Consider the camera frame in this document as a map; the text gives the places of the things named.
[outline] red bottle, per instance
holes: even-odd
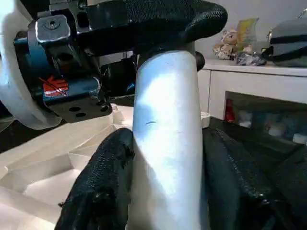
[[[226,109],[225,109],[225,121],[229,123],[235,122],[235,113],[232,107],[233,103],[231,99],[226,100]]]

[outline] mounting hole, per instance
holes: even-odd
[[[80,110],[81,110],[81,108],[79,108],[79,107],[72,107],[72,108],[69,109],[69,111],[71,111],[71,112],[78,112]]]
[[[90,25],[86,12],[80,12],[77,14],[78,25],[80,28],[85,28]]]
[[[85,113],[78,113],[78,114],[76,114],[76,117],[84,117],[84,116],[86,116]]]
[[[101,112],[106,112],[107,110],[109,109],[109,106],[107,106],[107,105],[104,105],[104,106],[102,106],[102,108],[101,108]]]
[[[102,105],[104,105],[105,103],[106,103],[105,100],[101,100],[101,101],[97,102],[96,105],[102,106]]]
[[[68,53],[61,53],[57,56],[57,58],[60,60],[60,61],[71,61],[72,60],[72,55],[71,54],[68,54]]]

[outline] white wall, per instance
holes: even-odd
[[[228,12],[226,27],[236,27],[243,19],[259,17],[257,40],[265,41],[269,30],[279,23],[299,16],[307,8],[307,0],[210,0],[224,6]],[[201,39],[196,42],[196,50],[205,57],[212,57],[212,46],[220,35]]]

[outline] stuffed toy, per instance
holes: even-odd
[[[219,59],[233,60],[237,52],[237,31],[235,29],[224,30],[221,42],[214,45],[213,52]]]

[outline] white metal pole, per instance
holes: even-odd
[[[134,104],[129,230],[201,228],[200,114],[193,44],[143,62]]]

